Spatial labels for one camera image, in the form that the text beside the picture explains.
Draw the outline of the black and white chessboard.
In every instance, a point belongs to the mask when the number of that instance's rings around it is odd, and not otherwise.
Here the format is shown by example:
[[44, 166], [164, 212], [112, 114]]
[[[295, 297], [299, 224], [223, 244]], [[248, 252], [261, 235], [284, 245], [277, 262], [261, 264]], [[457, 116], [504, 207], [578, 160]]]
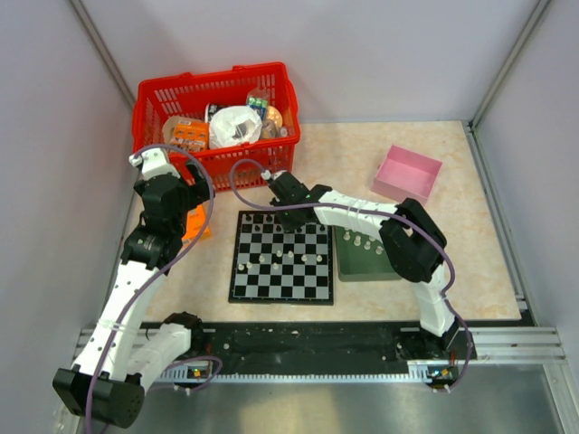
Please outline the black and white chessboard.
[[273, 212], [240, 211], [228, 301], [333, 305], [332, 229], [310, 222], [285, 232]]

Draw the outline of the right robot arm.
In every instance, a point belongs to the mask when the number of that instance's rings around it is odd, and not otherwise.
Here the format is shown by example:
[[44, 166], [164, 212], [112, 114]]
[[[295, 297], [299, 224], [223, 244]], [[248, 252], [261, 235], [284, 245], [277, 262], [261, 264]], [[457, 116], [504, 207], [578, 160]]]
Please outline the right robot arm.
[[454, 348], [460, 322], [447, 293], [456, 271], [445, 252], [445, 236], [418, 201], [374, 203], [322, 184], [309, 189], [287, 171], [265, 171], [261, 177], [274, 194], [271, 205], [286, 231], [316, 222], [380, 241], [394, 272], [413, 284], [420, 327], [426, 331], [424, 351], [441, 358]]

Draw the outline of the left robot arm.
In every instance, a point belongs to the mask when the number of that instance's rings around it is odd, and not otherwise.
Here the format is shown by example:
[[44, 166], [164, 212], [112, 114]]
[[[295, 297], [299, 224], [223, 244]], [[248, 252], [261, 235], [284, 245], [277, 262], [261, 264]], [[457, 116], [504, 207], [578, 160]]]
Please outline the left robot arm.
[[188, 313], [171, 315], [150, 341], [133, 347], [152, 298], [192, 248], [183, 243], [188, 213], [214, 201], [203, 165], [186, 154], [189, 176], [183, 177], [169, 159], [173, 149], [146, 146], [130, 157], [142, 174], [134, 185], [143, 204], [138, 225], [124, 242], [112, 290], [88, 343], [52, 380], [67, 410], [84, 419], [87, 433], [95, 423], [130, 427], [149, 388], [173, 361], [204, 350], [204, 335], [195, 331], [199, 320]]

